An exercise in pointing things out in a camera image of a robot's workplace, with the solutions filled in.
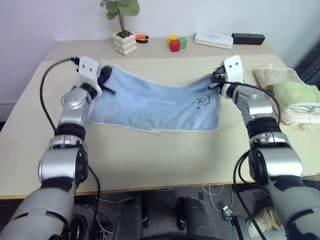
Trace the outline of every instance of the white wall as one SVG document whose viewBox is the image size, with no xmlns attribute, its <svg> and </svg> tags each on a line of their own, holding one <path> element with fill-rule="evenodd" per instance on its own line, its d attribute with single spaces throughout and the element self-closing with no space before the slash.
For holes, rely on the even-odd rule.
<svg viewBox="0 0 320 240">
<path fill-rule="evenodd" d="M 111 37 L 100 0 L 0 1 L 0 103 L 16 101 L 55 40 Z M 320 39 L 319 0 L 139 0 L 127 29 L 151 37 L 192 35 L 197 29 L 263 33 L 281 59 L 295 67 Z M 0 104 L 0 121 L 3 110 Z"/>
</svg>

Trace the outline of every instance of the table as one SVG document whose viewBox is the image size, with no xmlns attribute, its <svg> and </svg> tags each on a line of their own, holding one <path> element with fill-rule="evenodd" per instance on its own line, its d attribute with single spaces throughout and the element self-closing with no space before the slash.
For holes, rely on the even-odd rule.
<svg viewBox="0 0 320 240">
<path fill-rule="evenodd" d="M 93 46 L 101 49 L 106 42 L 109 55 L 104 56 L 99 51 L 90 54 L 90 49 L 96 49 Z M 128 57 L 115 54 L 111 46 L 103 40 L 57 42 L 40 63 L 0 133 L 1 199 L 24 198 L 40 186 L 38 163 L 53 131 L 41 109 L 39 86 L 53 60 L 89 55 L 101 59 L 103 65 L 118 65 L 143 79 L 180 86 L 212 72 L 225 58 L 237 53 L 241 53 L 244 80 L 249 84 L 258 84 L 252 73 L 254 68 L 270 62 L 275 68 L 285 67 L 266 43 L 262 46 L 235 45 L 228 50 L 192 44 L 189 40 L 185 52 L 176 54 L 170 52 L 165 39 L 151 39 L 150 43 L 138 46 L 136 55 Z M 55 124 L 62 112 L 62 95 L 79 82 L 75 70 L 71 62 L 59 65 L 44 84 L 44 102 Z M 319 126 L 314 132 L 307 131 L 304 126 L 284 124 L 281 129 L 297 151 L 304 175 L 319 174 Z M 86 133 L 89 164 L 99 177 L 101 190 L 111 192 L 231 183 L 234 165 L 249 149 L 248 141 L 241 113 L 231 100 L 223 98 L 219 128 L 211 133 L 162 132 L 159 136 L 101 125 L 89 125 Z M 242 167 L 242 175 L 250 180 L 247 166 Z M 94 191 L 96 183 L 89 175 L 77 194 Z"/>
</svg>

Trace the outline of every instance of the blue towel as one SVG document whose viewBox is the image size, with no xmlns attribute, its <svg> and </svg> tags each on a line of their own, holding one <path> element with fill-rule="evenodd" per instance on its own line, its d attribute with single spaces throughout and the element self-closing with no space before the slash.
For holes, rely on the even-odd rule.
<svg viewBox="0 0 320 240">
<path fill-rule="evenodd" d="M 206 75 L 187 86 L 166 86 L 142 80 L 112 67 L 103 91 L 94 100 L 89 123 L 120 125 L 146 131 L 210 132 L 219 124 L 220 94 Z"/>
</svg>

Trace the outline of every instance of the red block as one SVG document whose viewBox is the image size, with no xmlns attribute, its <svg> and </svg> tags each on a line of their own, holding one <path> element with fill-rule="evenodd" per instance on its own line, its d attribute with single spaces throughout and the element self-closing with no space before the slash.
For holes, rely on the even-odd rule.
<svg viewBox="0 0 320 240">
<path fill-rule="evenodd" d="M 179 52 L 180 50 L 180 41 L 179 40 L 172 40 L 170 43 L 171 52 Z"/>
</svg>

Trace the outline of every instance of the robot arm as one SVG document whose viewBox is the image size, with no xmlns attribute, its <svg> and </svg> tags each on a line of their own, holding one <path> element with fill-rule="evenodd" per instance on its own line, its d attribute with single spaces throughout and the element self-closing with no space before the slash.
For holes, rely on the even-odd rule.
<svg viewBox="0 0 320 240">
<path fill-rule="evenodd" d="M 82 85 L 61 99 L 63 111 L 38 166 L 40 189 L 27 197 L 0 233 L 0 239 L 60 239 L 70 225 L 77 187 L 88 176 L 85 135 L 88 111 L 95 97 L 101 67 L 88 57 L 79 59 Z"/>
<path fill-rule="evenodd" d="M 240 57 L 228 58 L 212 75 L 213 82 L 218 78 L 243 83 Z M 242 113 L 250 138 L 250 175 L 267 188 L 287 238 L 320 238 L 320 192 L 303 184 L 301 161 L 281 131 L 268 97 L 247 86 L 219 86 L 221 94 L 231 98 Z"/>
</svg>

